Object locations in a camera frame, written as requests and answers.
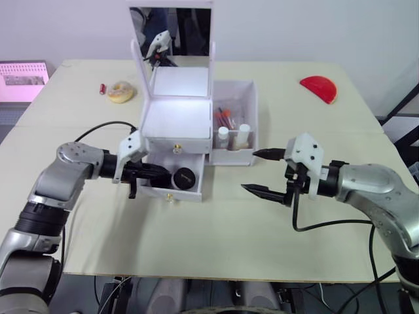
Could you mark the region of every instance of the mirror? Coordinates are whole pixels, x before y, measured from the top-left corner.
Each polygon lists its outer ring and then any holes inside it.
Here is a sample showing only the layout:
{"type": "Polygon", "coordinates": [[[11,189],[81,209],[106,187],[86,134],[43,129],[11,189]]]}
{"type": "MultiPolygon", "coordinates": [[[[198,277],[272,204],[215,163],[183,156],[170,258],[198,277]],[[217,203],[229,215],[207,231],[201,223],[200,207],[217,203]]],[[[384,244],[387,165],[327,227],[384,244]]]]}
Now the mirror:
{"type": "Polygon", "coordinates": [[[211,9],[130,7],[130,14],[151,93],[207,96],[211,9]]]}
{"type": "Polygon", "coordinates": [[[208,58],[177,56],[209,56],[211,9],[130,7],[130,14],[141,53],[151,63],[156,39],[168,48],[159,66],[176,66],[176,61],[178,66],[208,66],[208,58]]]}

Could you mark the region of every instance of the white wall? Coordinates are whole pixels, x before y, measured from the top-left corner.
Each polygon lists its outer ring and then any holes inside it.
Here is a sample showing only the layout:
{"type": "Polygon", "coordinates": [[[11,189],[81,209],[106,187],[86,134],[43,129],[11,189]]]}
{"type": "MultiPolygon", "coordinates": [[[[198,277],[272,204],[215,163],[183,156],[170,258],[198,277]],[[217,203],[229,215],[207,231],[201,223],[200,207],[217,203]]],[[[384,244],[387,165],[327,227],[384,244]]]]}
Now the white wall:
{"type": "MultiPolygon", "coordinates": [[[[385,116],[418,82],[418,0],[215,0],[218,60],[333,61],[385,116]]],[[[130,58],[123,0],[0,2],[0,60],[130,58]]]]}

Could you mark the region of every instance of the white container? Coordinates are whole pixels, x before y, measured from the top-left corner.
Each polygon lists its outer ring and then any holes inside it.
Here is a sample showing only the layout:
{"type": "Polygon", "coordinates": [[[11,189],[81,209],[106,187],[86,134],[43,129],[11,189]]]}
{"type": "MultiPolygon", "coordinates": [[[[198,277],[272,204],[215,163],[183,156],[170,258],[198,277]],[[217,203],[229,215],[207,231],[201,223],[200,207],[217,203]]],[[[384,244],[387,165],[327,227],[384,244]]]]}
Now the white container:
{"type": "Polygon", "coordinates": [[[218,129],[216,148],[228,149],[228,142],[228,129],[225,126],[221,126],[218,129]]]}
{"type": "MultiPolygon", "coordinates": [[[[250,126],[250,134],[247,139],[248,148],[240,150],[225,150],[213,147],[209,154],[209,164],[214,166],[250,166],[254,161],[252,155],[258,149],[258,107],[257,90],[254,82],[236,80],[216,80],[213,92],[213,110],[219,107],[230,109],[233,112],[240,111],[242,116],[239,123],[250,126]]],[[[213,121],[213,128],[217,129],[217,122],[213,121]]],[[[230,143],[238,131],[230,130],[230,143]]]]}
{"type": "MultiPolygon", "coordinates": [[[[129,7],[211,9],[208,67],[157,67],[151,73],[143,61],[135,30],[131,43],[139,74],[143,112],[139,130],[149,151],[145,162],[168,169],[191,169],[196,184],[190,190],[153,188],[141,180],[139,191],[169,200],[202,200],[202,178],[206,155],[212,165],[248,166],[257,148],[257,93],[253,82],[213,81],[215,43],[212,0],[127,0],[129,7]],[[243,119],[251,127],[249,148],[230,151],[213,149],[218,126],[213,121],[213,101],[230,109],[243,108],[243,119]]],[[[229,131],[230,138],[237,131],[229,131]]]]}
{"type": "Polygon", "coordinates": [[[240,124],[240,127],[237,132],[237,136],[233,139],[233,145],[231,150],[240,150],[249,148],[249,135],[250,135],[250,125],[243,123],[240,124]]]}

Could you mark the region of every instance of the drawer knob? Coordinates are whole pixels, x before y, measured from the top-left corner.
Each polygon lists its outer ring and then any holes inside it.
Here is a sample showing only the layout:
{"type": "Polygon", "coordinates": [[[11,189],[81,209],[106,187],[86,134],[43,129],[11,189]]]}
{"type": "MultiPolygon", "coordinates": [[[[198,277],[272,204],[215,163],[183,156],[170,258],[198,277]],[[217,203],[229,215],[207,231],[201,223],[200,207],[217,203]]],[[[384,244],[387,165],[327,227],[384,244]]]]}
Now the drawer knob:
{"type": "Polygon", "coordinates": [[[180,144],[175,144],[175,147],[173,148],[174,154],[181,154],[182,153],[182,146],[180,144]]]}
{"type": "Polygon", "coordinates": [[[168,193],[168,195],[166,196],[166,201],[168,201],[169,203],[173,203],[174,202],[174,198],[173,198],[173,194],[172,193],[168,193]]]}

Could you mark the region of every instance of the black lid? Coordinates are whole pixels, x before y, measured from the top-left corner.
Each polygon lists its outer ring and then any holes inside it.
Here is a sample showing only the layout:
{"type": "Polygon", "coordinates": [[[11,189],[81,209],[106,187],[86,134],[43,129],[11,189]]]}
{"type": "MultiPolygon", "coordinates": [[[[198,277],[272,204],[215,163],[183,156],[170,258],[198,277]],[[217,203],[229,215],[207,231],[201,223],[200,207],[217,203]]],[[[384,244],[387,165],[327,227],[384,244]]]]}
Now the black lid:
{"type": "Polygon", "coordinates": [[[173,182],[181,190],[189,190],[195,185],[195,175],[189,168],[180,168],[173,175],[173,182]]]}

